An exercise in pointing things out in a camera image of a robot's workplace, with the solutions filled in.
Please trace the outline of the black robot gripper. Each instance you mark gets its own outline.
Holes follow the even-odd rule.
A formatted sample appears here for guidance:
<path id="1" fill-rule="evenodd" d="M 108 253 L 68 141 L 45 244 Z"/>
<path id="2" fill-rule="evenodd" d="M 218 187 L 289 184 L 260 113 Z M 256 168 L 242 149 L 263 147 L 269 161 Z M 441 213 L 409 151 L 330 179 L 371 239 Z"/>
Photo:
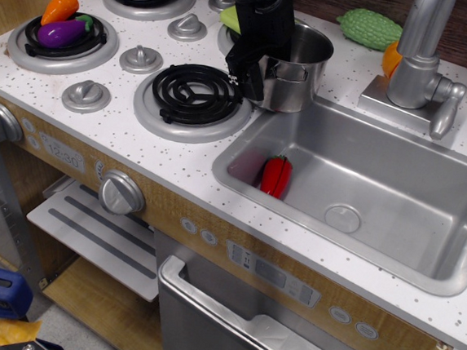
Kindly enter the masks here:
<path id="1" fill-rule="evenodd" d="M 292 37 L 293 0 L 235 0 L 240 37 L 226 55 L 230 82 L 245 85 L 245 96 L 264 101 L 269 56 Z"/>

